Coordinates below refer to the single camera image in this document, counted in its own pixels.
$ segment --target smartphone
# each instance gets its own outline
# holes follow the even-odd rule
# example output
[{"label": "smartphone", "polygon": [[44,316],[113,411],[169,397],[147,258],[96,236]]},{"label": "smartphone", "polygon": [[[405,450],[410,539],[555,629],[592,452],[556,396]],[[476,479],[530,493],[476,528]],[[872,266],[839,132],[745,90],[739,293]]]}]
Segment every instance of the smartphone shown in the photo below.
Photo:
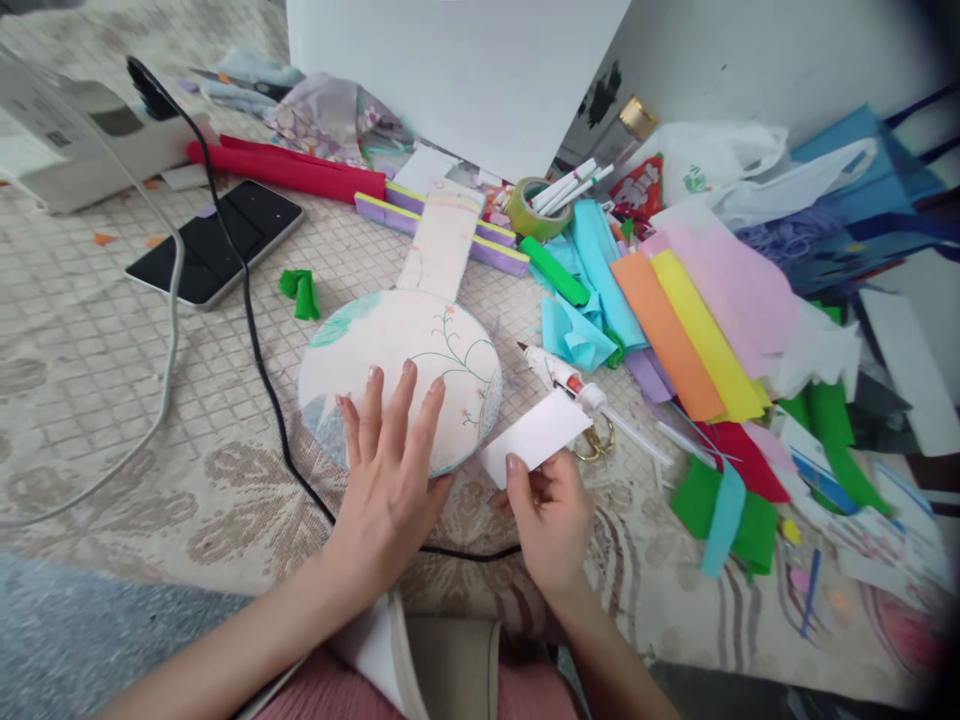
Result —
[{"label": "smartphone", "polygon": [[[234,244],[253,267],[303,221],[303,208],[252,180],[246,180],[220,198],[223,220]],[[242,279],[242,266],[230,247],[216,214],[195,217],[180,228],[186,246],[180,302],[209,310]],[[164,294],[170,292],[170,274],[176,246],[168,237],[126,269],[127,276]]]}]

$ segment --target orange paper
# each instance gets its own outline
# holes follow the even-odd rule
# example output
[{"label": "orange paper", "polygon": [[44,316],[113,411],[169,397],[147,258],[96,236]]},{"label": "orange paper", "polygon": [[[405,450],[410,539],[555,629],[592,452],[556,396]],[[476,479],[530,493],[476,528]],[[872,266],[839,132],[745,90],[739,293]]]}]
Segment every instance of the orange paper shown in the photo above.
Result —
[{"label": "orange paper", "polygon": [[703,361],[646,256],[632,253],[614,262],[610,270],[690,418],[706,421],[725,413]]}]

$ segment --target scissors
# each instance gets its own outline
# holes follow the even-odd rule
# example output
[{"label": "scissors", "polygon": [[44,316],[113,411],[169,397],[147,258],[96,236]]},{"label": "scissors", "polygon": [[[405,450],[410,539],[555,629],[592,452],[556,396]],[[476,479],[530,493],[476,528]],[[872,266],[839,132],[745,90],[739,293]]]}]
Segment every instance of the scissors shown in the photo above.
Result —
[{"label": "scissors", "polygon": [[215,73],[210,70],[200,70],[199,68],[190,68],[191,72],[195,72],[202,78],[207,80],[216,80],[217,82],[222,82],[225,85],[236,85],[238,88],[243,88],[244,90],[253,90],[258,92],[261,95],[266,95],[268,98],[280,102],[283,100],[284,96],[290,92],[293,88],[285,87],[283,85],[274,85],[273,83],[263,82],[258,80],[257,82],[250,82],[248,80],[240,80],[239,78],[230,77],[226,73]]}]

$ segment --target red package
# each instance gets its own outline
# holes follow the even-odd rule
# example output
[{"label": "red package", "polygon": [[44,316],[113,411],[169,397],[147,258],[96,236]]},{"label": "red package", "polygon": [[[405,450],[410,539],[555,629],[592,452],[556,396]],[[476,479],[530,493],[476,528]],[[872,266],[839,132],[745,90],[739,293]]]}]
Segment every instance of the red package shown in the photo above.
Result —
[{"label": "red package", "polygon": [[610,197],[617,205],[623,203],[653,217],[663,210],[662,179],[663,155],[657,153],[614,185]]}]

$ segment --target white plastic bag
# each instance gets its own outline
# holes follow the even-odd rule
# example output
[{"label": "white plastic bag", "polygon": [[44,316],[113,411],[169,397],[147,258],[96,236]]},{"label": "white plastic bag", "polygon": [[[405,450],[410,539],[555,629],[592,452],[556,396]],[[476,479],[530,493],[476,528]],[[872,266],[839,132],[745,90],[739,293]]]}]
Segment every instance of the white plastic bag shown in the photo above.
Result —
[{"label": "white plastic bag", "polygon": [[618,172],[611,186],[660,153],[663,202],[669,207],[764,173],[779,162],[786,149],[787,130],[781,127],[741,122],[669,123],[624,164],[626,172]]},{"label": "white plastic bag", "polygon": [[703,199],[724,225],[740,230],[810,207],[822,195],[859,180],[876,157],[877,141],[866,138],[808,163],[775,168],[762,182],[743,180]]}]

